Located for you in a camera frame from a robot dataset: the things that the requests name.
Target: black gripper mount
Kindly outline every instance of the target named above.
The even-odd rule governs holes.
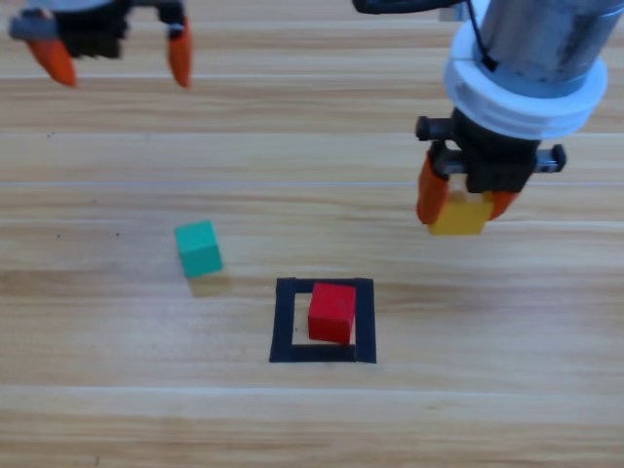
[[[433,171],[444,179],[467,174],[466,188],[471,193],[520,193],[532,174],[559,173],[566,165],[566,152],[560,144],[538,149],[540,140],[490,131],[456,108],[450,118],[418,118],[415,133],[420,141],[432,141],[429,158]],[[447,141],[459,149],[449,149]]]

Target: wooden table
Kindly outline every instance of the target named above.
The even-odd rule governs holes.
[[[0,466],[624,466],[624,25],[565,171],[456,239],[415,218],[412,134],[456,24],[189,10],[190,92],[151,12],[77,90],[2,36]],[[189,283],[203,219],[226,271]],[[269,364],[291,276],[374,279],[377,365]]]

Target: metal cylinder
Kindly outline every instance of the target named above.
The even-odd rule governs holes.
[[[624,0],[491,0],[481,33],[497,67],[484,72],[520,95],[567,96],[582,86],[623,10]]]

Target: black tape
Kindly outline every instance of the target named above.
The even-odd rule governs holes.
[[[356,289],[355,344],[293,345],[294,297],[312,293],[316,283],[351,286]],[[373,281],[355,279],[278,278],[275,289],[275,319],[271,363],[369,363],[377,362],[374,326]]]

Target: teal cube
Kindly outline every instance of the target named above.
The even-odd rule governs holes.
[[[195,278],[223,269],[215,227],[200,221],[175,229],[177,249],[187,278]]]

